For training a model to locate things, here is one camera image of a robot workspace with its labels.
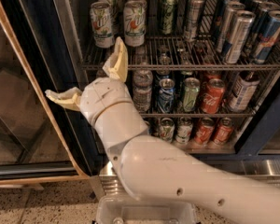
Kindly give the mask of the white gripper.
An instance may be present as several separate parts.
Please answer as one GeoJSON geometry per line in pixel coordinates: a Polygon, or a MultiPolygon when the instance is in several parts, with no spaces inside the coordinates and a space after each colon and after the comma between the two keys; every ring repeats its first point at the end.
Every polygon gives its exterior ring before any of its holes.
{"type": "Polygon", "coordinates": [[[118,37],[113,53],[106,60],[103,70],[110,77],[100,77],[82,92],[74,87],[57,93],[46,90],[46,96],[55,104],[69,110],[79,111],[90,125],[110,106],[132,101],[127,86],[123,83],[128,76],[128,50],[118,37]]]}

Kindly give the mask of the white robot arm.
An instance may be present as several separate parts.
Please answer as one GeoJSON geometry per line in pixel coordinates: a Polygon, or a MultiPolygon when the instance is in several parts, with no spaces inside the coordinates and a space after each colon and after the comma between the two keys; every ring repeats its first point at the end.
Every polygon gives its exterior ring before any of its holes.
{"type": "Polygon", "coordinates": [[[127,86],[128,51],[121,38],[99,77],[84,90],[46,91],[54,103],[81,112],[136,200],[195,203],[237,224],[280,224],[280,189],[211,167],[160,138],[133,104],[127,86]]]}

